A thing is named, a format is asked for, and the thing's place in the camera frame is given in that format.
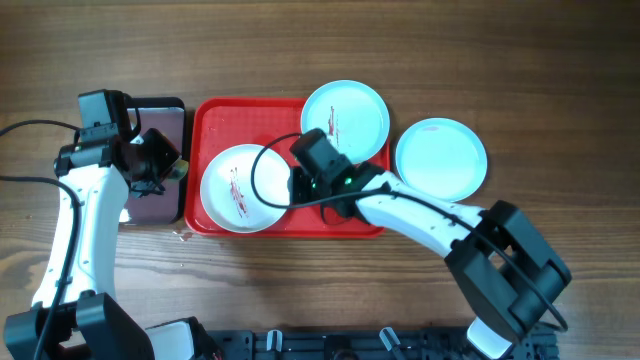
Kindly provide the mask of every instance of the light blue plate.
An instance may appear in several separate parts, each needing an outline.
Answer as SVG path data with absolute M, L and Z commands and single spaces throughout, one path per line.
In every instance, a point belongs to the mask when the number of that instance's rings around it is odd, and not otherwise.
M 446 201 L 470 196 L 487 175 L 487 153 L 478 136 L 445 118 L 422 120 L 405 131 L 395 160 L 407 185 Z
M 384 101 L 372 88 L 338 80 L 316 90 L 302 109 L 302 132 L 320 128 L 331 144 L 354 163 L 374 156 L 389 136 L 391 122 Z

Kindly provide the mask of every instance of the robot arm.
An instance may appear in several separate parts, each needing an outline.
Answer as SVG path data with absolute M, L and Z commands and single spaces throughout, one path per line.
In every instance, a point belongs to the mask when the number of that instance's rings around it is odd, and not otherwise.
M 302 135 L 290 150 L 306 175 L 305 178 L 294 169 L 293 174 L 298 175 L 294 177 L 292 194 L 300 194 L 300 188 L 307 192 L 313 189 L 312 196 L 305 200 L 326 199 L 339 215 L 395 230 L 444 258 L 478 316 L 469 327 L 467 338 L 489 358 L 503 356 L 546 312 L 548 305 L 536 290 L 550 304 L 571 281 L 564 262 L 511 204 L 498 201 L 484 210 L 438 200 L 377 166 L 363 163 L 354 167 L 320 129 Z M 369 195 L 358 197 L 361 192 Z M 333 195 L 350 193 L 354 194 L 350 199 L 331 199 Z M 443 216 L 420 202 L 453 217 Z M 459 219 L 468 227 L 459 226 L 460 221 L 452 219 Z M 494 254 L 492 249 L 503 252 L 507 247 L 512 249 L 509 261 L 496 269 L 489 260 Z
M 77 248 L 61 304 L 77 301 L 85 291 L 107 293 L 115 299 L 113 269 L 115 265 L 118 217 L 129 195 L 129 187 L 118 169 L 97 164 L 72 169 L 60 181 L 77 191 L 81 222 Z M 60 190 L 60 212 L 51 256 L 32 306 L 48 308 L 53 302 L 56 282 L 69 246 L 73 209 L 71 199 Z

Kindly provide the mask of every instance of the white plate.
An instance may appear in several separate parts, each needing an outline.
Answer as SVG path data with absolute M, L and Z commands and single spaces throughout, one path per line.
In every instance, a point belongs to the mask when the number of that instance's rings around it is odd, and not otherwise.
M 264 230 L 284 215 L 261 203 L 251 189 L 251 166 L 262 146 L 246 144 L 216 156 L 202 176 L 200 200 L 211 220 L 225 230 L 251 233 Z M 265 200 L 289 204 L 289 165 L 275 151 L 267 150 L 256 167 L 256 188 Z
M 331 144 L 354 163 L 369 160 L 389 136 L 389 111 L 372 88 L 351 80 L 323 85 L 307 99 L 302 133 L 320 128 Z
M 473 194 L 487 175 L 482 142 L 451 119 L 427 119 L 411 126 L 398 142 L 395 159 L 407 185 L 446 201 Z

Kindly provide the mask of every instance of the wooden table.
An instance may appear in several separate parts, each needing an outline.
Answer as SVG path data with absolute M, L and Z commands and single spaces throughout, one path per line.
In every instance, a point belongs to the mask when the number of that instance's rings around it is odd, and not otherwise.
M 436 116 L 483 140 L 489 176 L 464 203 L 517 204 L 573 272 L 556 301 L 571 325 L 562 359 L 640 355 L 637 2 L 166 2 L 9 0 L 0 7 L 0 126 L 80 124 L 76 96 L 100 88 L 178 96 L 194 109 L 213 96 L 303 97 L 331 80 L 362 81 L 388 103 L 393 141 Z M 47 126 L 3 137 L 0 173 L 52 176 L 71 138 Z M 4 324 L 39 286 L 58 195 L 1 183 L 0 199 Z M 174 231 L 190 230 L 180 221 L 120 231 L 118 300 L 143 326 L 190 315 L 210 329 L 256 331 L 473 318 L 442 260 L 391 231 L 186 242 Z

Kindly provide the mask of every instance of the smartphone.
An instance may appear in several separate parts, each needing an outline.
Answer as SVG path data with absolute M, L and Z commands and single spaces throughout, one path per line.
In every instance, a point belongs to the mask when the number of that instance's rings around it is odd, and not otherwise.
M 141 141 L 141 135 L 155 128 L 171 141 L 173 146 L 185 158 L 188 144 L 186 141 L 186 112 L 182 100 L 178 98 L 134 98 L 128 105 L 132 127 L 140 117 L 140 135 L 131 142 Z M 186 177 L 180 181 L 166 180 L 163 195 L 147 195 L 136 198 L 129 195 L 122 213 L 120 223 L 126 225 L 171 224 L 182 217 Z

